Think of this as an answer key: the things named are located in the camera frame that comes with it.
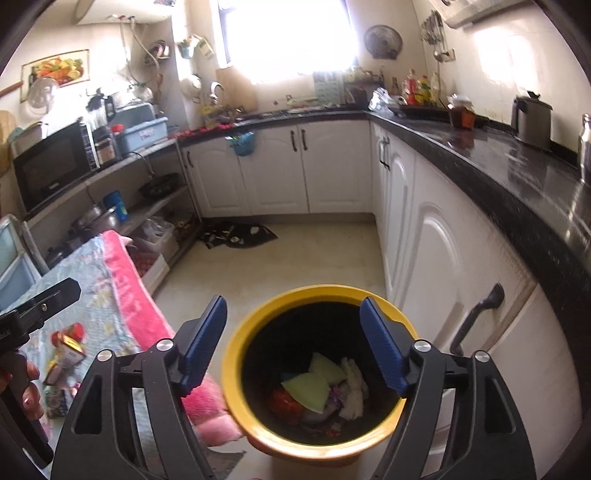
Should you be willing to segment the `person's left hand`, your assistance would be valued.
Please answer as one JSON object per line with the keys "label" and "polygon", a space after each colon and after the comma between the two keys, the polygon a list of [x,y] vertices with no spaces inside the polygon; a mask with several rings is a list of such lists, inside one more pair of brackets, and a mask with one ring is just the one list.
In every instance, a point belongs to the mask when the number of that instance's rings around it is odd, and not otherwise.
{"label": "person's left hand", "polygon": [[[29,383],[22,394],[22,408],[26,417],[30,421],[40,420],[44,414],[44,411],[41,405],[39,390],[33,383],[34,380],[39,379],[40,372],[38,368],[30,361],[27,362],[26,371]],[[12,381],[12,378],[12,374],[7,370],[3,368],[0,369],[0,393],[3,393],[6,390]]]}

